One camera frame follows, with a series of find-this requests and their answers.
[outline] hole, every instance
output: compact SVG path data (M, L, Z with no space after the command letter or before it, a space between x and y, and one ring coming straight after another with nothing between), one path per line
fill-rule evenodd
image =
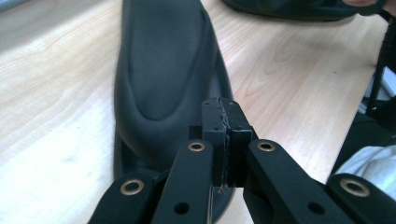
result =
M142 191L143 187L145 186L145 184L143 183L143 181L139 180L139 179L132 179L132 180L128 180L125 181L121 187L120 187L120 192L123 195L135 195L137 193L139 193L140 191Z
M308 208L309 208L309 210L311 210L311 212L318 214L318 215L323 215L325 212L322 205L320 205L318 203L309 203Z
M130 183L130 184L127 184L127 185L125 186L125 189L128 190L128 191L137 190L137 189L139 189L139 184L137 184L137 183L135 183L135 182Z
M175 205L174 210L179 215L185 215L189 212L190 207L187 203L178 203Z
M189 150L191 151L202 151L205 149L205 145L202 143L194 142L188 145Z
M370 195L370 190L357 180L344 178L341 179L340 185L346 192L355 196L367 197Z
M260 142L259 144L257 144L257 147L260 150L267 151L267 152L275 150L275 147L272 144L267 143L267 142Z

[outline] black metal bracket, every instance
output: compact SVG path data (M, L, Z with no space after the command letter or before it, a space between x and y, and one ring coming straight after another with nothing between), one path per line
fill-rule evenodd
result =
M354 175L322 186L276 142L258 139L235 101L202 103L203 125L172 169L116 180L90 223L210 223L212 187L244 188L255 223L396 223L396 202Z

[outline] black bag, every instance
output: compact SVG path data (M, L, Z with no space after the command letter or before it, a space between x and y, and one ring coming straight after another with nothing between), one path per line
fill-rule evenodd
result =
M358 13L342 0L223 0L247 13L302 21L338 21Z

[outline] screw hole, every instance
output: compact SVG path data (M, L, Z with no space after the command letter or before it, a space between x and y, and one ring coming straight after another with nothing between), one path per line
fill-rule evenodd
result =
M309 203L308 208L311 210L311 212L318 215L323 215L325 213L323 206L318 203Z
M189 212L190 206L187 203L178 203L175 205L174 210L179 215L185 215Z

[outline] light wood surface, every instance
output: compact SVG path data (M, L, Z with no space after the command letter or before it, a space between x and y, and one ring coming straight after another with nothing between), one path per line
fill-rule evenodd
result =
M259 137L325 182L386 23L286 21L203 3ZM120 7L31 0L0 13L0 223L86 223L111 184ZM251 222L238 192L221 223Z

